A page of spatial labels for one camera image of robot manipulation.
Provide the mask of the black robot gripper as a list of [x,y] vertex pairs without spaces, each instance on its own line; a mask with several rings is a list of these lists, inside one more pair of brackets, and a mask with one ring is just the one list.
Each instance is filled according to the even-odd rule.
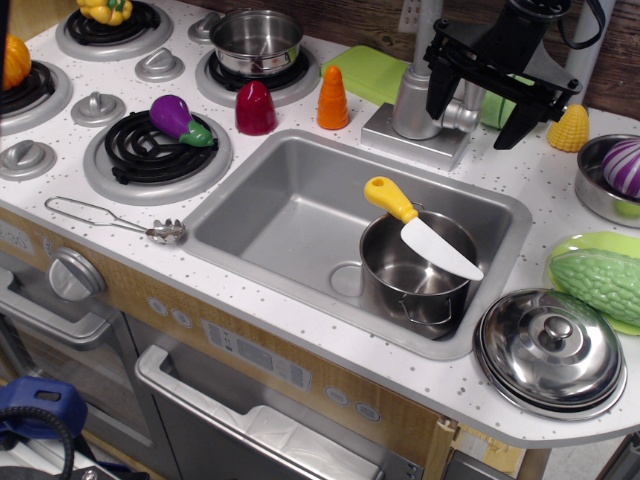
[[515,103],[493,144],[510,150],[536,125],[562,116],[580,81],[543,45],[545,28],[523,18],[493,25],[439,19],[424,59],[431,69],[426,110],[440,119],[462,79]]

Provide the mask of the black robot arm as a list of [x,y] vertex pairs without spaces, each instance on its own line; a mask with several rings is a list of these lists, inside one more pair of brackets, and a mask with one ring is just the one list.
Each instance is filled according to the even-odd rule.
[[534,127],[561,119],[582,85],[543,45],[569,1],[507,1],[493,25],[438,19],[424,60],[431,70],[426,111],[440,119],[464,79],[515,103],[494,148],[509,150]]

